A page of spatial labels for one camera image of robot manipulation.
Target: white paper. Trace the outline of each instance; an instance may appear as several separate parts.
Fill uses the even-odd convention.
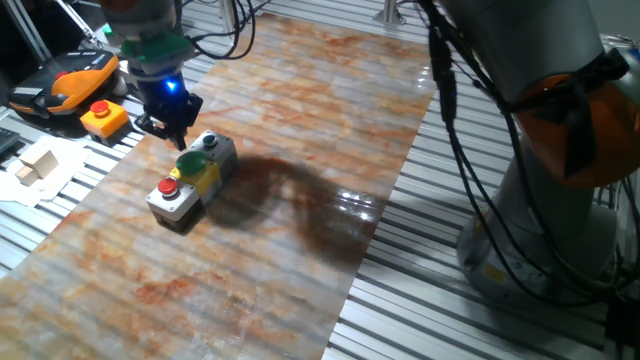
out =
[[[31,147],[51,150],[58,160],[58,166],[44,179],[38,179],[27,187],[20,183],[15,174],[22,168],[20,160],[9,164],[6,173],[0,173],[0,201],[16,201],[28,207],[34,207],[41,200],[51,201],[60,190],[84,166],[91,150],[73,141],[42,136]]]

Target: black cable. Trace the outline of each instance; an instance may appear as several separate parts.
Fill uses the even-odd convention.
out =
[[[207,50],[203,49],[198,44],[198,40],[195,40],[195,38],[187,37],[187,40],[189,40],[189,42],[191,42],[193,47],[200,54],[205,55],[205,56],[207,56],[207,57],[209,57],[211,59],[214,59],[214,60],[225,60],[225,59],[228,59],[231,56],[231,54],[233,54],[233,52],[238,47],[238,42],[240,41],[240,32],[242,30],[241,30],[241,25],[240,25],[240,18],[238,16],[238,7],[236,6],[236,1],[232,2],[232,4],[233,4],[233,6],[231,7],[231,10],[232,10],[232,13],[233,13],[233,23],[235,24],[235,29],[231,33],[233,35],[233,43],[231,44],[231,48],[224,55],[216,55],[216,54],[210,53]]]
[[[634,281],[638,280],[638,276],[640,275],[640,213],[638,212],[638,206],[636,205],[636,197],[633,194],[633,187],[631,186],[631,180],[626,178],[622,180],[622,187],[624,188],[624,192],[627,194],[627,199],[629,200],[629,205],[631,206],[631,214],[633,217],[633,225],[636,230],[636,260],[634,262],[633,268],[629,276],[625,282],[622,283],[622,288],[632,284]]]
[[[439,19],[444,19],[444,18],[442,18],[442,17],[440,16],[440,14],[439,14],[439,13],[437,13],[437,10],[435,9],[435,6],[433,5],[433,3],[428,4],[428,3],[426,3],[425,1],[421,1],[421,2],[420,2],[420,5],[422,5],[422,7],[423,7],[423,9],[425,10],[425,12],[426,12],[428,15],[430,15],[430,20],[432,20],[432,23],[435,23],[435,24],[438,24],[438,23],[443,24],[443,23],[444,23],[444,24],[445,24],[445,25],[444,25],[445,30],[443,31],[442,29],[440,29],[440,31],[441,31],[441,32],[443,32],[443,33],[447,33],[447,30],[448,30],[448,31],[449,31],[448,33],[449,33],[449,35],[450,35],[450,36],[451,36],[452,34],[454,35],[454,36],[453,36],[453,39],[454,39],[454,40],[456,40],[456,41],[452,41],[451,39],[449,39],[449,41],[450,41],[450,42],[452,43],[452,45],[456,48],[456,50],[458,50],[458,52],[463,56],[463,58],[465,58],[465,60],[467,60],[467,63],[468,63],[468,64],[469,64],[469,66],[474,70],[474,72],[476,72],[476,75],[478,75],[478,77],[479,77],[480,79],[482,79],[482,80],[483,80],[483,82],[484,82],[484,86],[483,86],[483,84],[482,84],[480,81],[473,79],[473,78],[472,78],[468,73],[466,73],[466,71],[463,71],[463,69],[462,69],[462,68],[460,68],[460,69],[463,71],[463,73],[465,73],[465,75],[469,76],[469,77],[473,80],[473,84],[474,84],[474,86],[475,86],[475,87],[477,87],[477,88],[480,88],[480,89],[484,90],[485,92],[489,93],[489,95],[492,95],[491,97],[492,97],[492,98],[494,98],[494,100],[496,100],[496,103],[498,104],[499,108],[504,109],[505,107],[504,107],[504,106],[501,106],[501,105],[504,105],[504,101],[501,101],[501,97],[500,97],[499,93],[497,93],[497,92],[495,91],[495,86],[494,86],[494,84],[489,80],[489,78],[488,78],[486,75],[484,75],[484,73],[482,72],[481,68],[479,67],[479,64],[475,61],[475,58],[473,57],[473,54],[471,54],[471,53],[470,53],[470,51],[469,51],[468,49],[466,49],[466,48],[464,48],[464,47],[463,47],[463,46],[464,46],[463,42],[462,42],[460,39],[456,39],[456,38],[455,38],[455,35],[457,35],[457,33],[456,33],[455,31],[457,31],[457,30],[455,30],[455,29],[454,29],[454,28],[453,28],[453,27],[452,27],[452,26],[451,26],[451,25],[446,21],[446,19],[445,19],[445,20],[439,20]],[[507,120],[509,120],[509,118],[510,118],[510,114],[505,114],[505,111],[503,111],[503,114],[505,115],[505,118],[506,118]],[[519,149],[519,148],[516,148],[516,146],[515,146],[515,145],[514,145],[514,148],[515,148],[515,150],[516,150],[516,151],[518,151],[518,152],[519,152],[519,150],[520,150],[520,149]],[[519,168],[520,168],[520,169],[522,169],[522,168],[523,168],[523,166],[522,166],[522,164],[523,164],[523,163],[522,163],[522,161],[521,161],[521,160],[522,160],[522,158],[521,158],[521,156],[516,156],[516,157],[520,159],[520,161],[518,162],[518,164],[519,164]],[[527,186],[527,185],[529,185],[529,184],[528,184],[528,181],[527,181],[528,179],[526,179],[525,177],[522,177],[522,176],[521,176],[521,178],[525,180],[525,181],[524,181],[525,183],[523,184],[523,188],[525,188],[525,195],[531,195],[532,193],[531,193],[531,191],[530,191],[530,187],[528,187],[528,186]],[[564,262],[562,258],[558,258],[557,260],[558,260],[560,263],[563,263],[563,262]],[[572,273],[572,272],[573,272],[573,274],[574,274],[574,275],[576,275],[576,274],[580,274],[580,273],[579,273],[579,272],[577,272],[575,269],[573,269],[573,268],[571,268],[570,266],[568,266],[568,264],[564,264],[564,265],[566,265],[566,266],[563,266],[564,268],[566,268],[566,269],[563,269],[565,272],[568,272],[568,273]],[[619,271],[619,269],[620,269],[620,266],[617,266],[617,267],[616,267],[616,274],[615,274],[615,276],[614,276],[614,279],[615,279],[615,280],[612,282],[612,285],[609,285],[609,286],[605,287],[603,290],[598,291],[596,294],[599,294],[600,296],[597,296],[597,298],[596,298],[596,297],[593,297],[591,300],[588,300],[587,302],[579,302],[579,303],[572,303],[572,304],[565,303],[565,304],[557,304],[557,305],[564,305],[564,306],[581,306],[581,305],[586,305],[586,304],[588,304],[588,303],[592,303],[592,302],[595,302],[595,301],[599,301],[600,299],[604,298],[606,295],[610,294],[610,293],[611,293],[611,290],[613,289],[613,287],[615,287],[615,285],[617,285],[617,280],[618,280],[618,279],[619,279],[619,277],[620,277],[620,271]],[[591,284],[594,284],[594,283],[595,283],[593,280],[588,279],[588,278],[586,278],[586,277],[584,277],[584,276],[583,276],[583,280],[586,280],[586,282],[591,283]]]
[[[476,175],[476,172],[473,169],[473,166],[471,165],[471,162],[469,161],[469,159],[467,159],[467,156],[464,153],[464,149],[462,148],[462,144],[460,144],[460,140],[458,139],[457,135],[455,134],[455,130],[454,130],[454,138],[455,138],[454,139],[455,143],[452,143],[451,146],[455,147],[454,151],[458,151],[460,153],[460,158],[462,159],[464,165],[466,166],[467,170],[471,174],[471,177],[473,178],[473,180],[474,180],[474,182],[476,184],[476,187],[478,188],[478,190],[480,190],[480,193],[482,194],[482,197],[484,198],[485,202],[487,203],[487,205],[489,206],[489,208],[491,209],[493,214],[496,216],[496,219],[498,219],[498,222],[500,223],[500,226],[502,226],[502,228],[504,229],[505,233],[507,234],[507,237],[509,238],[509,242],[511,243],[513,248],[516,250],[518,255],[520,255],[522,258],[524,258],[524,260],[527,263],[529,263],[531,266],[533,266],[536,270],[538,270],[540,273],[545,275],[550,280],[558,283],[559,285],[565,287],[567,290],[570,290],[571,292],[573,292],[573,293],[575,293],[577,295],[580,295],[582,297],[587,298],[588,297],[587,294],[584,294],[580,289],[576,289],[571,284],[568,284],[568,283],[564,282],[563,280],[559,279],[558,277],[556,277],[555,275],[549,273],[542,266],[540,266],[538,263],[536,263],[533,259],[531,259],[529,257],[527,252],[520,246],[520,244],[513,237],[513,234],[509,230],[509,227],[507,226],[506,221],[502,217],[502,214],[500,213],[498,208],[493,203],[493,200],[491,199],[491,197],[489,196],[487,191],[484,189],[484,186],[480,182],[480,178]]]
[[[187,6],[188,4],[190,4],[192,2],[193,2],[193,0],[186,0],[185,2],[183,2],[180,5],[176,6],[176,10],[182,9],[183,7]]]
[[[598,190],[598,201],[596,202],[598,206],[602,205],[602,195],[604,194],[604,186],[601,186]]]
[[[234,1],[238,4],[238,6],[240,6],[240,12],[242,12],[242,23],[244,24],[244,22],[247,20],[247,12],[244,10],[244,6],[242,5],[242,2],[240,2],[240,0],[234,0]]]
[[[445,124],[453,124],[456,118],[457,90],[456,90],[455,75],[451,69],[452,67],[451,51],[448,45],[446,44],[444,38],[442,37],[442,33],[440,32],[440,30],[435,28],[434,26],[429,26],[429,51],[432,54],[431,62],[433,66],[433,78],[438,85],[438,89],[440,90],[440,107],[441,107],[442,120],[444,121]],[[465,165],[467,166],[472,176],[475,176],[475,171],[473,170],[471,163],[466,159],[464,151],[462,151],[462,147],[461,145],[459,145],[459,142],[457,140],[457,136],[455,136],[453,127],[451,127],[451,130],[452,130],[451,133],[454,135],[453,138],[455,139],[455,141],[452,140],[452,147],[454,147],[454,151],[458,152],[460,158],[463,159],[463,161],[465,162]],[[519,255],[525,260],[527,260],[534,268],[536,268],[536,270],[540,271],[542,274],[546,275],[551,280],[558,282],[559,284],[563,285],[565,288],[569,289],[572,292],[575,292],[576,294],[582,297],[586,297],[586,295],[584,295],[580,290],[575,289],[572,285],[567,284],[555,278],[553,275],[549,274],[546,270],[544,270],[544,268],[542,268],[537,263],[535,263],[527,255],[527,253],[520,247],[520,244],[518,244],[515,241],[513,235],[511,234],[510,229],[506,225],[506,222],[503,220],[498,209],[493,205],[493,202],[491,201],[489,195],[486,193],[486,191],[482,187],[482,184],[479,182],[479,179],[475,177],[475,180],[476,180],[476,184],[478,185],[478,188],[480,189],[480,191],[482,192],[482,195],[484,196],[484,199],[487,201],[487,203],[490,205],[490,207],[496,214],[501,226],[505,229],[505,232],[507,234],[509,241],[512,243],[512,246],[518,251]]]
[[[622,181],[618,181],[618,186],[616,189],[616,196],[615,196],[616,210],[620,210],[620,195],[622,195]]]
[[[615,209],[615,186],[614,184],[609,184],[609,209],[613,210]]]
[[[262,10],[263,7],[265,7],[266,5],[268,5],[269,3],[271,3],[272,0],[267,0],[264,3],[256,6],[253,8],[253,11],[249,10],[249,14],[252,15],[256,14],[258,11]],[[247,25],[247,23],[249,22],[249,18],[245,18],[241,21],[240,23],[240,32],[242,32],[245,28],[245,26]],[[224,37],[224,36],[231,36],[235,34],[235,30],[231,31],[231,32],[227,32],[227,33],[207,33],[207,34],[202,34],[202,35],[198,35],[198,36],[193,36],[188,38],[190,41],[194,41],[194,42],[198,42],[201,40],[204,40],[208,37],[214,36],[214,37]]]
[[[509,274],[511,279],[516,283],[518,288],[520,288],[524,293],[526,293],[529,296],[532,296],[532,297],[534,297],[534,298],[536,298],[536,299],[538,299],[538,300],[540,300],[540,301],[542,301],[544,303],[551,304],[551,305],[557,306],[557,307],[580,307],[580,306],[592,305],[592,304],[595,304],[595,303],[598,303],[598,302],[604,300],[607,296],[609,296],[612,293],[614,293],[614,289],[609,289],[609,290],[607,290],[605,292],[602,292],[599,296],[590,298],[590,299],[585,300],[585,301],[577,301],[577,302],[566,303],[566,302],[561,302],[561,301],[545,298],[545,297],[537,294],[533,290],[529,289],[522,281],[520,281],[520,279],[515,275],[515,273],[513,272],[511,267],[509,266],[509,263],[507,262],[506,258],[504,257],[504,254],[500,250],[500,247],[499,247],[498,243],[496,242],[495,237],[491,233],[491,230],[489,229],[489,225],[487,224],[487,221],[484,218],[484,215],[482,214],[482,210],[478,206],[478,203],[477,203],[475,197],[473,196],[473,193],[471,191],[471,186],[469,185],[469,179],[467,179],[466,172],[465,172],[465,169],[464,169],[464,166],[463,166],[463,162],[464,162],[464,159],[466,158],[466,156],[464,155],[464,150],[462,149],[462,146],[460,145],[460,142],[458,141],[457,135],[455,134],[455,129],[453,128],[453,124],[447,124],[446,128],[447,128],[447,132],[449,133],[449,140],[450,140],[451,146],[453,148],[454,156],[456,158],[456,163],[458,165],[458,169],[459,169],[460,175],[462,177],[462,183],[464,185],[465,191],[467,192],[467,197],[469,198],[469,202],[471,202],[471,206],[473,207],[474,211],[476,212],[476,214],[478,216],[478,221],[480,221],[484,231],[486,232],[487,238],[489,239],[489,242],[491,243],[491,246],[495,250],[496,255],[498,256],[498,259],[500,260],[500,263],[505,268],[505,270],[507,271],[507,273]],[[475,174],[475,171],[473,171],[473,168],[470,167],[470,165],[471,164],[467,164],[467,167],[469,167],[469,172],[470,172],[472,178],[474,179],[474,182],[476,182],[476,186],[478,186],[478,188],[480,188],[482,186],[482,184],[480,183],[480,179],[477,177],[477,175]],[[620,274],[620,272],[616,271],[616,275],[614,277],[614,281],[617,281],[617,279],[619,278],[619,274]]]
[[[413,9],[415,11],[418,12],[418,16],[420,17],[420,20],[422,20],[422,24],[424,25],[424,27],[426,27],[427,29],[429,28],[429,24],[427,23],[427,19],[424,18],[424,16],[422,16],[422,11],[420,11],[420,4],[417,1],[401,1],[398,6],[400,6],[401,4],[406,4],[406,3],[413,3]]]
[[[562,257],[560,257],[560,255],[558,254],[558,251],[555,247],[555,242],[553,241],[553,234],[551,234],[551,232],[549,231],[549,228],[544,218],[542,218],[541,212],[538,209],[537,204],[533,199],[531,187],[529,186],[530,184],[529,184],[528,178],[526,177],[526,171],[524,170],[524,166],[523,166],[524,162],[522,160],[522,154],[520,153],[519,137],[517,135],[517,130],[515,129],[514,120],[513,120],[513,117],[511,116],[511,113],[505,110],[508,108],[506,101],[502,98],[502,96],[500,95],[500,92],[496,89],[495,84],[491,81],[491,79],[486,74],[484,74],[484,72],[482,71],[482,68],[480,67],[480,64],[476,61],[473,53],[471,52],[470,49],[468,49],[464,41],[462,41],[458,33],[458,30],[455,29],[446,20],[446,18],[444,18],[442,14],[440,14],[440,12],[437,10],[435,5],[433,4],[433,1],[419,0],[419,3],[424,9],[424,11],[427,13],[427,15],[429,16],[429,20],[431,24],[440,29],[440,31],[443,33],[443,36],[447,37],[446,40],[448,40],[453,45],[453,47],[460,53],[462,58],[465,59],[469,67],[471,67],[474,73],[478,76],[478,78],[480,79],[479,82],[482,83],[485,89],[484,91],[487,94],[489,94],[491,98],[493,98],[493,100],[498,105],[498,108],[502,112],[503,116],[505,117],[507,121],[507,126],[509,127],[509,134],[511,136],[512,146],[514,147],[515,157],[518,164],[518,170],[520,172],[520,177],[521,177],[520,180],[522,182],[522,186],[524,189],[523,192],[524,192],[525,198],[527,200],[527,203],[529,204],[529,207],[533,212],[534,220],[542,229],[542,232],[543,232],[542,237],[545,240],[547,247],[549,247],[549,250],[552,253],[554,259],[558,261],[558,263],[560,264],[560,266],[562,267],[565,273],[568,273],[573,277],[578,277],[583,282],[591,284],[591,286],[594,287],[594,285],[596,284],[593,280],[591,280],[590,278],[583,275],[578,270],[574,269],[572,266],[567,264],[564,261],[564,259],[562,259]]]
[[[251,14],[251,39],[249,40],[249,45],[247,46],[247,49],[242,54],[234,57],[229,57],[227,60],[242,59],[243,57],[247,56],[249,52],[251,52],[251,49],[253,48],[253,42],[256,39],[256,12],[253,10],[253,5],[251,4],[251,0],[247,0],[247,3],[249,4],[249,13]],[[240,4],[240,8],[242,9],[242,14],[244,15],[245,14],[244,7],[242,6],[242,4]]]

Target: table surface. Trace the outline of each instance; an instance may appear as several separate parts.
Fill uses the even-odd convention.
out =
[[[319,358],[431,99],[424,45],[265,15],[190,132],[240,168],[187,234],[145,197],[145,137],[0,282],[2,358]]]

